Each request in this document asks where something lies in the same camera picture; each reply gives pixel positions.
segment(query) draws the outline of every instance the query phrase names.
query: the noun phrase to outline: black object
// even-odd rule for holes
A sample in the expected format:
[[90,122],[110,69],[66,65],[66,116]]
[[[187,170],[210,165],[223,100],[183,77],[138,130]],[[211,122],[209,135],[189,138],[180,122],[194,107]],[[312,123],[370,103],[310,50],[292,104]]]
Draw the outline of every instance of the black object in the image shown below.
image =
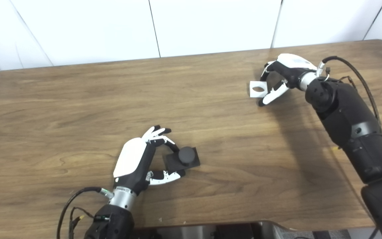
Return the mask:
[[216,227],[215,239],[253,239],[251,224],[230,224]]
[[367,185],[362,188],[362,198],[382,233],[382,129],[379,117],[373,115],[352,86],[338,80],[313,80],[305,97],[331,140],[343,148]]
[[179,171],[200,166],[197,150],[191,147],[183,147],[179,152],[166,155],[163,160],[168,171]]
[[312,233],[315,239],[331,239],[331,236],[327,230],[314,231]]
[[94,216],[84,239],[127,239],[135,223],[128,210],[105,204]]
[[133,230],[129,239],[162,239],[155,228]]

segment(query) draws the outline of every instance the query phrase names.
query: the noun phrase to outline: cable connector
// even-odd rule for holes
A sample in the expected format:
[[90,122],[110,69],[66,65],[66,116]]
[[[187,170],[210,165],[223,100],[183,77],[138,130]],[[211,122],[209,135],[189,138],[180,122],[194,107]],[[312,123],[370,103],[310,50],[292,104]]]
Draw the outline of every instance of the cable connector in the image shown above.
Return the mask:
[[320,77],[322,72],[323,72],[323,68],[325,66],[325,63],[324,62],[320,62],[319,65],[318,65],[318,68],[316,69],[316,77]]
[[101,191],[99,192],[101,195],[107,197],[108,199],[111,199],[114,197],[114,193],[112,193],[110,190],[101,188]]

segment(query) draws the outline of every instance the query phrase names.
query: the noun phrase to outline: silver connector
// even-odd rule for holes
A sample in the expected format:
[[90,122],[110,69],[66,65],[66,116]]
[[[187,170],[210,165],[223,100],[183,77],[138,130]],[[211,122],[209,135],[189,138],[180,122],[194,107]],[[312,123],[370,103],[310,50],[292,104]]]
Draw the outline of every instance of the silver connector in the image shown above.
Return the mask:
[[323,67],[325,66],[324,62],[320,62],[318,68],[316,69],[316,77],[319,77],[323,72]]
[[306,91],[307,86],[316,79],[316,75],[314,72],[309,71],[306,74],[303,75],[303,77],[300,80],[300,89],[302,91]]
[[128,211],[132,210],[135,198],[137,197],[135,192],[125,187],[116,187],[113,193],[114,197],[110,199],[110,205],[115,205]]
[[101,189],[100,194],[104,197],[107,197],[108,199],[111,199],[114,197],[114,193],[110,192],[110,190],[107,189]]

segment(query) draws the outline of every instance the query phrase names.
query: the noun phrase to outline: robot finger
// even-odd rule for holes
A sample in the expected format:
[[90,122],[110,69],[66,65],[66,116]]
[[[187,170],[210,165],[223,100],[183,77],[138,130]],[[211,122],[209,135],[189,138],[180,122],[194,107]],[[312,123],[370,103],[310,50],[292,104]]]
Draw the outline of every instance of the robot finger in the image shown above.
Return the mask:
[[142,139],[144,140],[148,140],[149,138],[151,138],[151,134],[156,131],[156,130],[159,130],[160,129],[160,125],[155,125],[153,127],[150,127],[147,132],[144,133],[144,135],[141,137]]
[[183,176],[185,176],[185,170],[178,170],[176,172],[153,171],[153,176],[150,178],[150,186],[170,183]]
[[170,133],[170,132],[172,132],[172,130],[169,128],[161,128],[159,130],[155,130],[154,132],[152,132],[150,134],[150,136],[151,137],[157,137],[157,136],[163,135],[164,133]]

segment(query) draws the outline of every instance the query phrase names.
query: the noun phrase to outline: black fingertip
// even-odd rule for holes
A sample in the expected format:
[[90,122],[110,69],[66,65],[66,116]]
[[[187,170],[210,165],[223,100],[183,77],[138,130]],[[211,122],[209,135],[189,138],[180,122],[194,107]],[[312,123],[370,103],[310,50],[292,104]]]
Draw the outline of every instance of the black fingertip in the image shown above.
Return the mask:
[[265,106],[265,104],[263,103],[263,98],[260,99],[260,100],[257,102],[257,105],[258,105],[259,107]]

